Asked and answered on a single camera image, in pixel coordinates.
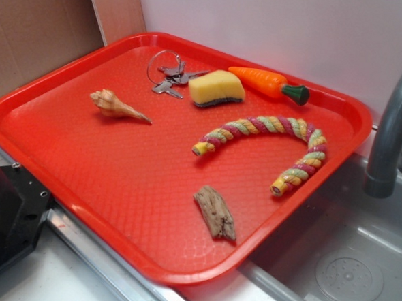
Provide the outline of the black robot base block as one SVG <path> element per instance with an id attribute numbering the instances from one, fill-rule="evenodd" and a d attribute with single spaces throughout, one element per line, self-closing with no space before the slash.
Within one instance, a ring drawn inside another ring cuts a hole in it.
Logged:
<path id="1" fill-rule="evenodd" d="M 0 273 L 35 250 L 51 203 L 50 191 L 25 167 L 0 166 Z"/>

